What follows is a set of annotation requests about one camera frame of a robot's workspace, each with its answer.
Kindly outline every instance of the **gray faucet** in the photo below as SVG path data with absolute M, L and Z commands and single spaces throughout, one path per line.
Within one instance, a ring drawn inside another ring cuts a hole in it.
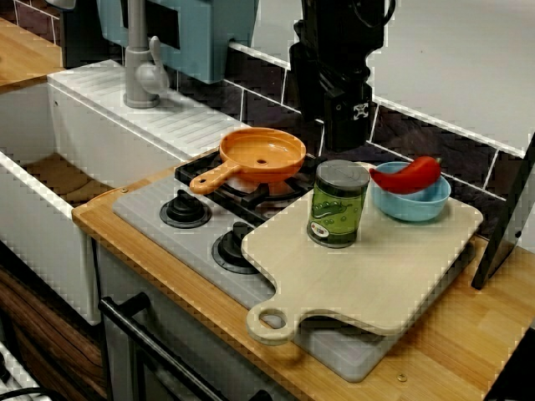
M 146 0 L 128 0 L 128 47 L 125 51 L 125 104 L 150 109 L 160 103 L 161 92 L 169 88 L 169 77 L 161 63 L 160 40 L 147 39 Z

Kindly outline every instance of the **sink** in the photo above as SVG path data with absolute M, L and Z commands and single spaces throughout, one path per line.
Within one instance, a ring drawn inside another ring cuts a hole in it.
M 245 126 L 170 91 L 153 109 L 123 104 L 125 69 L 107 61 L 0 95 L 0 241 L 92 325 L 100 322 L 91 240 L 72 207 L 24 165 L 52 153 L 118 188 L 217 146 Z

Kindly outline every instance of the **wooden cabinet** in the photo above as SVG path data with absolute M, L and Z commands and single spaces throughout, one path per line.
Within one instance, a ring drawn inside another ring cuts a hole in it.
M 106 399 L 101 325 L 91 327 L 35 273 L 9 255 L 5 246 L 1 248 L 0 309 L 8 317 L 8 346 L 17 348 L 15 355 L 44 387 L 72 401 Z

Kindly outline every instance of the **cutting board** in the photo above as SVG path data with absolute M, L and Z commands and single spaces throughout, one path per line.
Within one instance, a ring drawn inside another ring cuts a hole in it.
M 331 249 L 308 237 L 312 194 L 242 242 L 243 255 L 276 288 L 247 315 L 249 334 L 267 345 L 290 341 L 299 323 L 312 316 L 384 336 L 402 332 L 483 221 L 480 211 L 452 198 L 431 221 L 400 221 L 377 209 L 368 195 L 357 241 Z M 285 325 L 267 327 L 260 320 L 265 315 L 279 316 Z

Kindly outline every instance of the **faucet handle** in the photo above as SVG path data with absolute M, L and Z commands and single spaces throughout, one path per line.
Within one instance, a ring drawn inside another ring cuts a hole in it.
M 169 88 L 169 75 L 167 75 L 164 64 L 161 63 L 161 51 L 160 51 L 160 39 L 157 36 L 153 36 L 149 42 L 149 50 L 154 60 L 154 64 L 160 70 L 161 87 L 163 89 Z
M 154 64 L 156 66 L 163 68 L 163 65 L 161 64 L 161 43 L 160 39 L 157 36 L 153 36 L 150 38 L 149 42 L 149 50 L 150 54 L 152 55 L 152 59 L 154 60 Z
M 136 70 L 135 77 L 148 93 L 159 94 L 169 88 L 169 75 L 161 63 L 160 40 L 157 36 L 150 40 L 149 50 L 154 64 L 143 63 Z

